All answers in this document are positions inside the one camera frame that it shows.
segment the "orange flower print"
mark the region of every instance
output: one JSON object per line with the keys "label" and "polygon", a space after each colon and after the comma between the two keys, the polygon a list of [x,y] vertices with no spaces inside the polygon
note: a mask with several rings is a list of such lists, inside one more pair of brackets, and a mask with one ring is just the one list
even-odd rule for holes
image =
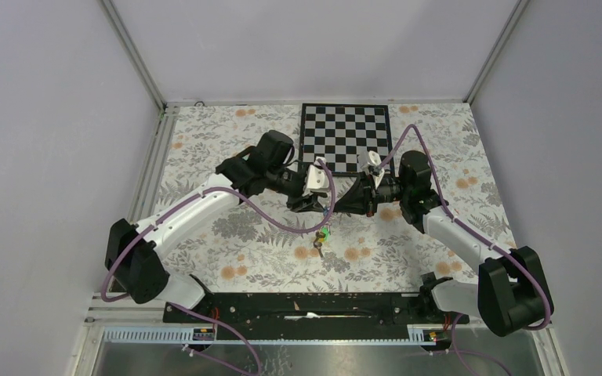
{"label": "orange flower print", "polygon": [[464,190],[464,189],[470,187],[469,183],[465,179],[458,179],[458,181],[455,182],[455,186],[457,186],[461,190]]}
{"label": "orange flower print", "polygon": [[224,280],[231,280],[234,278],[234,268],[231,266],[225,266],[222,270],[220,270],[220,276]]}
{"label": "orange flower print", "polygon": [[353,247],[347,248],[345,250],[345,259],[347,261],[357,261],[359,259],[359,251]]}
{"label": "orange flower print", "polygon": [[437,265],[435,265],[435,270],[443,276],[445,276],[451,272],[451,268],[444,261],[438,262]]}
{"label": "orange flower print", "polygon": [[305,260],[308,257],[308,249],[306,247],[296,247],[294,257],[299,260]]}
{"label": "orange flower print", "polygon": [[394,218],[396,218],[396,213],[395,213],[395,211],[393,211],[389,208],[384,208],[384,209],[379,210],[379,217],[384,222],[391,222],[391,221],[393,221]]}

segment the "floor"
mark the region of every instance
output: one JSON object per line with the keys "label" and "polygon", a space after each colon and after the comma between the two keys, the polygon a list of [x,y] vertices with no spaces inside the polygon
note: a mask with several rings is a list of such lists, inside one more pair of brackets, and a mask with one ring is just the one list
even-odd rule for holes
{"label": "floor", "polygon": [[[300,105],[181,107],[165,161],[155,210],[203,183],[214,168],[270,129],[299,143]],[[389,105],[394,142],[410,123],[419,126],[430,148],[450,207],[497,241],[515,246],[470,107],[462,103]],[[413,132],[401,152],[420,150]],[[336,178],[339,196],[350,178]],[[254,201],[278,221],[304,227],[318,213],[287,211],[286,197],[267,191]],[[435,272],[462,281],[476,274],[444,245],[422,235],[401,218],[395,204],[375,217],[335,215],[322,248],[314,236],[274,228],[245,205],[207,223],[164,261],[192,273],[213,291],[415,291],[420,275]]]}

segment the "gray leaf print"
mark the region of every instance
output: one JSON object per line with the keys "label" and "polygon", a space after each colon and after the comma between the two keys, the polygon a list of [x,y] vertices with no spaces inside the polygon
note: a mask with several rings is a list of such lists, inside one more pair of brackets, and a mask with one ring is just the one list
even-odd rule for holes
{"label": "gray leaf print", "polygon": [[262,223],[262,217],[254,211],[231,213],[227,218],[218,218],[213,223],[213,233],[222,237],[238,237],[241,241],[254,240],[255,226]]}
{"label": "gray leaf print", "polygon": [[488,193],[486,201],[491,205],[502,206],[502,199],[499,198],[499,192],[497,186],[494,183],[483,183],[481,184],[481,192]]}
{"label": "gray leaf print", "polygon": [[258,284],[261,287],[277,287],[285,283],[285,280],[278,278],[275,274],[253,274],[245,278],[251,284]]}
{"label": "gray leaf print", "polygon": [[[285,218],[285,221],[287,222],[287,226],[295,227],[297,229],[302,229],[306,226],[306,223],[300,222],[298,217],[296,218],[296,224],[287,218]],[[267,223],[266,229],[257,237],[257,242],[276,247],[284,247],[285,244],[291,244],[295,239],[302,236],[302,233],[290,233]]]}
{"label": "gray leaf print", "polygon": [[464,123],[462,123],[462,130],[465,132],[475,132],[477,131],[477,127],[474,126],[474,119],[471,117],[466,119]]}
{"label": "gray leaf print", "polygon": [[357,272],[349,272],[346,276],[346,280],[353,280],[354,282],[372,282],[381,276],[381,273],[376,270],[370,269],[359,269]]}
{"label": "gray leaf print", "polygon": [[481,138],[479,138],[479,135],[475,135],[474,133],[472,133],[471,135],[467,135],[464,139],[462,139],[462,143],[466,143],[470,146],[476,146],[479,144],[480,141]]}
{"label": "gray leaf print", "polygon": [[506,233],[508,230],[511,230],[509,227],[509,223],[506,223],[504,217],[499,218],[496,214],[494,217],[490,215],[481,214],[483,218],[479,218],[474,216],[474,214],[470,214],[471,219],[468,222],[475,225],[479,230],[485,232],[490,237],[498,237],[501,233]]}
{"label": "gray leaf print", "polygon": [[327,252],[322,259],[322,267],[324,267],[324,269],[327,271],[331,271],[331,269],[333,269],[338,273],[342,273],[346,270],[349,270],[352,265],[342,258],[337,258],[335,256],[335,252]]}
{"label": "gray leaf print", "polygon": [[158,204],[170,205],[172,202],[180,199],[181,197],[189,194],[195,188],[194,183],[190,184],[189,180],[182,183],[179,180],[174,180],[173,183],[169,181],[163,182],[158,190]]}

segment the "white wall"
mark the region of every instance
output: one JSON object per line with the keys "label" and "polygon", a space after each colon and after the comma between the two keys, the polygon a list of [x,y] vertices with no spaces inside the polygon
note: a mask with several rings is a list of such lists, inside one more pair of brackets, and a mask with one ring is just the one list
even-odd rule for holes
{"label": "white wall", "polygon": [[459,99],[516,0],[115,0],[167,100]]}
{"label": "white wall", "polygon": [[571,374],[602,374],[602,2],[532,2],[474,114]]}
{"label": "white wall", "polygon": [[0,375],[58,375],[156,110],[96,1],[0,1]]}

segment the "black metal base plate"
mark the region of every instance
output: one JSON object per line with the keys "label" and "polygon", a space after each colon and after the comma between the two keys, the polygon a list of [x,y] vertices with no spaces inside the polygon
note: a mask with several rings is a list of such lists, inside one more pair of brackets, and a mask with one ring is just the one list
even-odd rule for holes
{"label": "black metal base plate", "polygon": [[[215,293],[193,311],[219,314],[249,340],[373,340],[408,339],[408,324],[443,324],[444,314],[420,315],[422,299],[401,293]],[[322,318],[289,320],[314,313]],[[165,323],[200,323],[199,319],[165,307]],[[464,316],[461,324],[469,323]],[[236,339],[218,331],[219,340]]]}

